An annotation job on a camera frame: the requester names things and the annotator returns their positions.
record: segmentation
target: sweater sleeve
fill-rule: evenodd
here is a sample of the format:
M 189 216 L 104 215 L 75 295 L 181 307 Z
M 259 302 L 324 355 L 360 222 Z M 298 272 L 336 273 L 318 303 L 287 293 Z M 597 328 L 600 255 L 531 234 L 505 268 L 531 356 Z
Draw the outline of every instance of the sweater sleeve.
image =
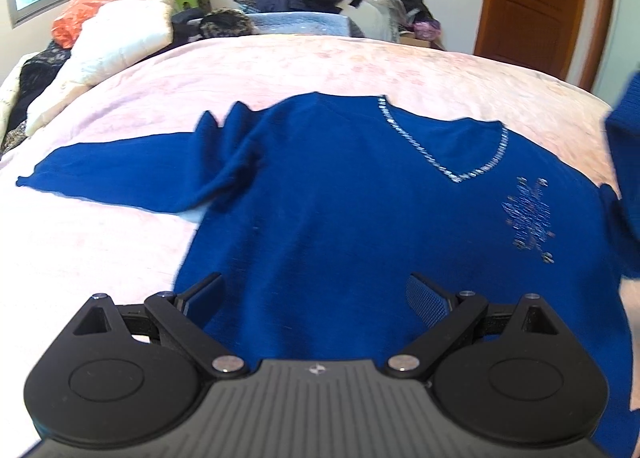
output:
M 640 277 L 640 72 L 605 121 L 622 198 L 606 200 L 614 243 L 629 277 Z
M 250 184 L 244 180 L 252 171 L 242 168 L 257 159 L 249 137 L 265 114 L 236 102 L 223 128 L 206 112 L 193 133 L 66 146 L 16 185 L 154 212 L 185 211 L 229 186 Z

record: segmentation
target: sweater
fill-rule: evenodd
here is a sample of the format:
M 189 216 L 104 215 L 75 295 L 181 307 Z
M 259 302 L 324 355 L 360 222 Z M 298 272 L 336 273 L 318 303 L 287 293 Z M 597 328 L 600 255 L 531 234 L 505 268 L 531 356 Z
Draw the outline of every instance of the sweater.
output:
M 500 122 L 318 93 L 261 112 L 238 102 L 223 128 L 204 113 L 193 133 L 59 148 L 17 184 L 164 213 L 209 202 L 175 291 L 221 272 L 202 328 L 251 366 L 382 364 L 428 326 L 406 298 L 412 272 L 496 303 L 537 292 L 609 382 L 595 441 L 628 458 L 640 417 L 618 288 L 640 275 L 640 144 L 625 121 L 640 124 L 638 107 L 607 123 L 622 202 Z

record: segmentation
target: snowflake-shaped embellishment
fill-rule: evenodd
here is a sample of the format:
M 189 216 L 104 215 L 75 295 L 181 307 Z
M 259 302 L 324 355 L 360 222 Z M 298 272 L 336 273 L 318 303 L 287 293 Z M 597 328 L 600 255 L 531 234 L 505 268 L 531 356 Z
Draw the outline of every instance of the snowflake-shaped embellishment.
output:
M 502 207 L 509 215 L 507 223 L 516 231 L 513 244 L 521 250 L 535 248 L 545 263 L 553 263 L 553 256 L 542 250 L 542 244 L 548 238 L 555 237 L 548 230 L 551 226 L 549 206 L 542 201 L 542 189 L 547 185 L 546 180 L 538 178 L 536 186 L 531 189 L 527 179 L 519 177 L 518 197 L 509 196 L 509 201 L 503 203 Z

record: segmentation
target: pink bedspread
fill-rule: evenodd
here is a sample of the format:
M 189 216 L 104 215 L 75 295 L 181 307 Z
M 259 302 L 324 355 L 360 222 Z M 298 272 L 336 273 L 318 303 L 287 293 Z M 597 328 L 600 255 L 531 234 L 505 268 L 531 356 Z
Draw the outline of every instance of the pink bedspread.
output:
M 204 110 L 223 120 L 236 100 L 259 109 L 311 91 L 384 93 L 419 115 L 498 119 L 595 183 L 614 182 L 602 133 L 604 102 L 540 73 L 473 56 L 270 35 L 202 41 L 132 67 L 81 96 L 0 162 L 0 456 L 15 458 L 37 440 L 22 385 L 78 307 L 94 292 L 135 303 L 170 289 L 196 228 L 179 216 L 17 188 L 16 177 L 61 146 L 191 131 Z M 621 290 L 640 334 L 634 285 L 624 282 Z M 632 404 L 640 407 L 637 393 Z

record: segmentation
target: brown door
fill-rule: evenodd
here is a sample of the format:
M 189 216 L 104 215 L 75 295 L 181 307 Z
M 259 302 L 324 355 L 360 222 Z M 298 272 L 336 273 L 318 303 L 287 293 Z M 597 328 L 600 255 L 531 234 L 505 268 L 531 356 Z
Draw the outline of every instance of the brown door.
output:
M 564 79 L 584 0 L 484 0 L 476 55 Z

